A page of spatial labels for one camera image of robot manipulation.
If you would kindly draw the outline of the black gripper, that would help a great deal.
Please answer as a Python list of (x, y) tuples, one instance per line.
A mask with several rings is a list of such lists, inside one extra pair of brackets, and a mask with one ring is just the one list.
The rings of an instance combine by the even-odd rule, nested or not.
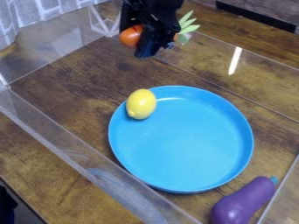
[[(157, 54), (160, 48), (172, 49), (181, 27), (176, 11), (184, 0), (123, 0), (119, 32), (133, 26), (139, 34), (135, 56), (148, 58)], [(160, 22), (157, 26), (141, 26), (140, 16), (145, 15)]]

